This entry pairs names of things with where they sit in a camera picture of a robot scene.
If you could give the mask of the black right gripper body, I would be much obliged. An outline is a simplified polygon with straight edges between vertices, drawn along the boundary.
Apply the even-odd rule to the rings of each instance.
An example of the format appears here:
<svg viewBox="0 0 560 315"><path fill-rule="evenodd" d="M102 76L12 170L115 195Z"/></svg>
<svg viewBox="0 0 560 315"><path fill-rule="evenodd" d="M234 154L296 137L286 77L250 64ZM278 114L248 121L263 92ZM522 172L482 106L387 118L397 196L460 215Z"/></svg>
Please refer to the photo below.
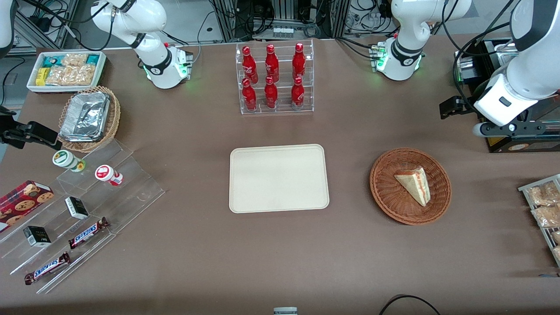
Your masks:
<svg viewBox="0 0 560 315"><path fill-rule="evenodd" d="M14 119L16 112L0 106L0 136L1 143L11 146L24 146L26 142L32 142L28 135L31 122L20 123Z"/></svg>

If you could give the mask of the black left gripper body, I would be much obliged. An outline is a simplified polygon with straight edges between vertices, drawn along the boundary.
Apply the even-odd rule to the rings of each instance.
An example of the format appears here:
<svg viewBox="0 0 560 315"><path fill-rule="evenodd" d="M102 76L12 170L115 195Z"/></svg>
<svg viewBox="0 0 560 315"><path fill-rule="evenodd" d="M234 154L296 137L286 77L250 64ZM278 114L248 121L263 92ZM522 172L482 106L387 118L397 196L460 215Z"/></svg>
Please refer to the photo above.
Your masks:
<svg viewBox="0 0 560 315"><path fill-rule="evenodd" d="M469 98L464 98L461 96L455 97L455 115L466 115L470 113L475 113L479 115L478 110L470 103Z"/></svg>

